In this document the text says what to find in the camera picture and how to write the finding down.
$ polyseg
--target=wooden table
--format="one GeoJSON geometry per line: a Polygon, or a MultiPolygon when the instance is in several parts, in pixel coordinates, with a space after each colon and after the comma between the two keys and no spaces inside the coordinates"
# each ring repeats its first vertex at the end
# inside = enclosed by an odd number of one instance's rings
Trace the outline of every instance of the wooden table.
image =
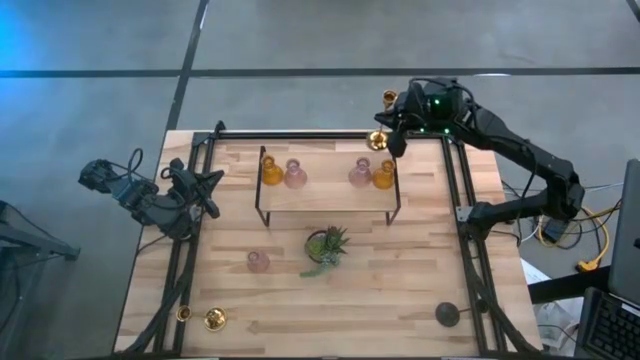
{"type": "MultiPolygon", "coordinates": [[[[187,162],[192,135],[192,131],[167,133],[158,171],[175,157],[187,162]]],[[[405,156],[397,159],[402,208],[389,227],[380,213],[286,212],[274,214],[266,228],[255,210],[261,145],[271,152],[368,151],[363,141],[355,140],[216,141],[213,169],[226,175],[213,199],[222,215],[216,220],[204,218],[190,306],[200,315],[223,307],[229,321],[223,330],[211,333],[202,319],[189,320],[183,356],[477,354],[469,312],[462,313],[453,328],[441,326],[434,316],[443,301],[460,309],[469,307],[439,140],[410,140],[405,156]],[[304,253],[304,241],[329,224],[348,228],[348,255],[328,274],[300,278],[301,271],[314,266],[304,253]],[[256,249],[271,259],[265,274],[253,274],[246,267],[247,253],[256,249]]],[[[494,154],[467,149],[478,200],[503,201],[494,154]]],[[[464,194],[457,162],[456,171],[464,194]]],[[[156,179],[161,191],[170,186],[159,176],[156,179]]],[[[158,235],[156,228],[146,228],[141,245],[158,235]]],[[[170,240],[160,242],[138,256],[116,351],[131,344],[157,310],[170,244],[170,240]]],[[[514,239],[492,234],[487,247],[500,305],[527,340],[540,348],[514,239]]],[[[487,314],[484,320],[492,348],[487,314]]],[[[174,327],[171,314],[167,347],[174,327]]]]}

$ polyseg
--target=black disc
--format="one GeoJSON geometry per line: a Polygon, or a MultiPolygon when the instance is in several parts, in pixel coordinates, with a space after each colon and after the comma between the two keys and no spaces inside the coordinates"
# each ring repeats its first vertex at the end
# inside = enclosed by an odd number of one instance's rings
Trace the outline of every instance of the black disc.
{"type": "Polygon", "coordinates": [[[436,319],[442,326],[454,327],[460,321],[460,311],[452,303],[441,303],[436,308],[436,319]]]}

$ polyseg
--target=succulent plant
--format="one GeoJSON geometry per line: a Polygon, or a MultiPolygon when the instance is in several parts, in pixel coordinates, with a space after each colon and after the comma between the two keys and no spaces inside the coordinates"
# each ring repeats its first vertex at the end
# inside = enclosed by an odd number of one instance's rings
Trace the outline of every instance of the succulent plant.
{"type": "Polygon", "coordinates": [[[346,254],[342,248],[349,238],[344,238],[344,233],[347,229],[337,228],[330,226],[323,237],[312,238],[305,243],[305,250],[307,254],[319,262],[316,269],[305,271],[300,273],[300,277],[314,277],[318,276],[331,267],[338,266],[340,264],[340,256],[346,254]]]}

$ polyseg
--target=gray floor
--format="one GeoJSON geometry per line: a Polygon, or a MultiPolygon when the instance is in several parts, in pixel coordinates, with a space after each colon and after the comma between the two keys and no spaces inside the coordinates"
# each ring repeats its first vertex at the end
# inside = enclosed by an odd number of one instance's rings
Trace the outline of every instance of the gray floor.
{"type": "MultiPolygon", "coordinates": [[[[0,70],[180,69],[197,5],[4,1],[0,70]]],[[[194,68],[637,66],[638,35],[640,24],[619,0],[212,0],[194,68]]],[[[371,128],[382,90],[403,89],[406,80],[191,79],[178,128],[217,120],[232,129],[371,128]]],[[[640,153],[640,76],[460,81],[514,131],[572,160],[585,185],[621,181],[626,160],[640,153]]],[[[140,226],[77,176],[87,161],[125,162],[135,147],[144,149],[141,172],[151,176],[176,84],[0,79],[0,198],[82,247],[77,262],[47,265],[24,334],[26,358],[111,350],[140,226]]],[[[522,187],[527,174],[498,161],[503,178],[522,187]]],[[[620,191],[589,194],[586,204],[610,206],[620,191]]],[[[571,252],[535,241],[521,247],[554,277],[595,253],[592,236],[571,252]]]]}

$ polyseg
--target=brass object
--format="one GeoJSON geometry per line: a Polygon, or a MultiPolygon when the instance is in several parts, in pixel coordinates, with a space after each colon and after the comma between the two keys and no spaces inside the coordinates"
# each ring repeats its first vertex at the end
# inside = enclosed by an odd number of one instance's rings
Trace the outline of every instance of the brass object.
{"type": "Polygon", "coordinates": [[[382,93],[382,104],[384,105],[384,109],[388,110],[390,107],[392,107],[396,102],[396,99],[398,99],[398,94],[395,91],[385,90],[382,93]]]}
{"type": "Polygon", "coordinates": [[[374,130],[367,134],[367,146],[373,151],[380,151],[387,148],[389,135],[382,130],[374,130]]]}
{"type": "Polygon", "coordinates": [[[176,319],[180,322],[186,322],[191,319],[191,315],[193,315],[191,308],[188,305],[182,305],[176,311],[176,319]]]}
{"type": "Polygon", "coordinates": [[[209,309],[204,315],[204,327],[212,332],[219,331],[227,324],[227,313],[223,308],[209,309]]]}

